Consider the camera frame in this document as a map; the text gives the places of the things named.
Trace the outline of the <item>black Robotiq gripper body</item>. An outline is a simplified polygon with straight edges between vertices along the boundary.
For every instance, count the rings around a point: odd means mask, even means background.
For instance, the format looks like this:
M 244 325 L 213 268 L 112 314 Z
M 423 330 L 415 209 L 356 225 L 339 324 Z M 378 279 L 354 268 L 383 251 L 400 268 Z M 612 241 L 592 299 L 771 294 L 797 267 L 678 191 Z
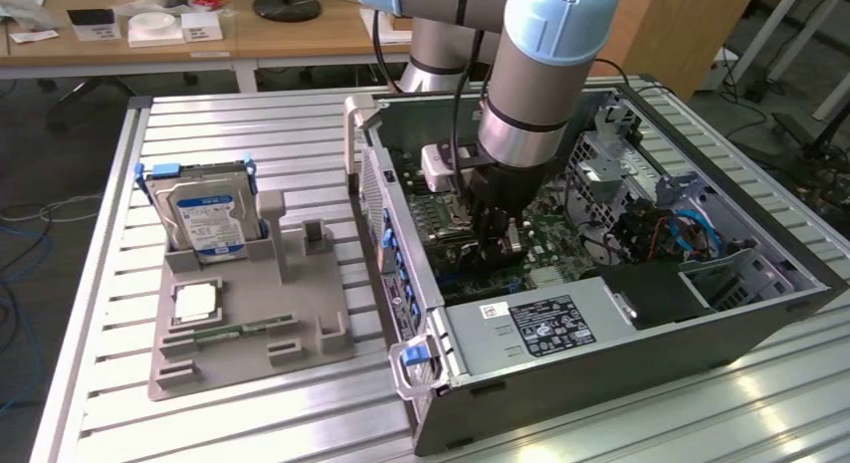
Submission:
M 535 168 L 480 166 L 472 170 L 467 188 L 475 213 L 498 210 L 516 217 L 535 198 Z

